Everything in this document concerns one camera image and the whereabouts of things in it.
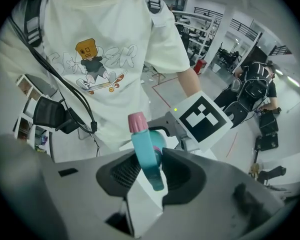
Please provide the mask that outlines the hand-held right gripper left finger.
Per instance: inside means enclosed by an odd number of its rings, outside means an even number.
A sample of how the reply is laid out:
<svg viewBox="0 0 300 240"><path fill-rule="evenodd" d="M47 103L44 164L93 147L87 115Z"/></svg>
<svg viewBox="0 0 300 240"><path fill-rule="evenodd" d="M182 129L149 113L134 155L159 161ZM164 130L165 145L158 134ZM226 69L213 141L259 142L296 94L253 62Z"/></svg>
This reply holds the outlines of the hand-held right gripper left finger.
<svg viewBox="0 0 300 240"><path fill-rule="evenodd" d="M140 171L136 154L128 153L101 166L96 180L109 196L126 198Z"/></svg>

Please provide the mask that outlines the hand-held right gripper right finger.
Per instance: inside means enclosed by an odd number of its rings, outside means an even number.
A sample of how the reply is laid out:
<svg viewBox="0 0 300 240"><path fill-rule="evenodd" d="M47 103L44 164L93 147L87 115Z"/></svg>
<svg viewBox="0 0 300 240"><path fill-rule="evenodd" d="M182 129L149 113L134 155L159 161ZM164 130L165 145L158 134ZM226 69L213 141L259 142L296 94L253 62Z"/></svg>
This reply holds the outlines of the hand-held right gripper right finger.
<svg viewBox="0 0 300 240"><path fill-rule="evenodd" d="M194 154L164 148L161 165L166 177L168 193L162 204L184 205L196 198L204 189L207 176L204 169L191 159Z"/></svg>

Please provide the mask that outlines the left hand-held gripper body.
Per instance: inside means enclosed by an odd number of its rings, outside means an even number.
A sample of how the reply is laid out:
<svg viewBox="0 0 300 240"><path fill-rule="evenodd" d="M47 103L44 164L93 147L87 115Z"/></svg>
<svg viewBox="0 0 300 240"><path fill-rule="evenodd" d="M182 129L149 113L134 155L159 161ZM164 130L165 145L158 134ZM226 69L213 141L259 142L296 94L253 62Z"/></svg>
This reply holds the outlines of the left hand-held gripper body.
<svg viewBox="0 0 300 240"><path fill-rule="evenodd" d="M165 115L148 122L150 130L176 137L186 152L207 152L233 126L229 116L203 91L172 106Z"/></svg>

